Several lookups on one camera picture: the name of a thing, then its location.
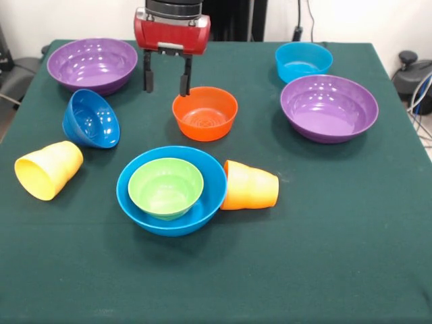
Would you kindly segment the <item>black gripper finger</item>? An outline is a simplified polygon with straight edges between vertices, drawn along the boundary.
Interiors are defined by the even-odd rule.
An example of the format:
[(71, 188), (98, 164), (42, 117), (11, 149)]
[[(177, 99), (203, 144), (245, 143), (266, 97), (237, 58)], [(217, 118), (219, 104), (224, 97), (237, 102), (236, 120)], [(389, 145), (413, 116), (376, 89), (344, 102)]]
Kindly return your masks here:
[(186, 97), (190, 94), (190, 79), (192, 72), (192, 56), (184, 55), (183, 56), (185, 64), (184, 64), (184, 73), (180, 78), (180, 95), (182, 97)]
[(143, 57), (143, 69), (144, 69), (144, 76), (143, 76), (143, 89), (146, 92), (152, 92), (154, 88), (154, 76), (153, 71), (151, 69), (151, 57), (152, 57), (152, 51), (150, 50), (144, 50), (144, 57)]

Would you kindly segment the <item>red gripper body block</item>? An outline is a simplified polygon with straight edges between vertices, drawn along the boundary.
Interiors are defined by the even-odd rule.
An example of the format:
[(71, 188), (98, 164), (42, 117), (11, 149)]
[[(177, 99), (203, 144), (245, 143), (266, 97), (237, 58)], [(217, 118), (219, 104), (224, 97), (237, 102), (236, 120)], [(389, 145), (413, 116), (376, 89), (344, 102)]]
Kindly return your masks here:
[(207, 49), (211, 20), (201, 15), (192, 20), (155, 16), (145, 7), (136, 9), (134, 35), (138, 46), (150, 51), (178, 50), (186, 55), (202, 55)]

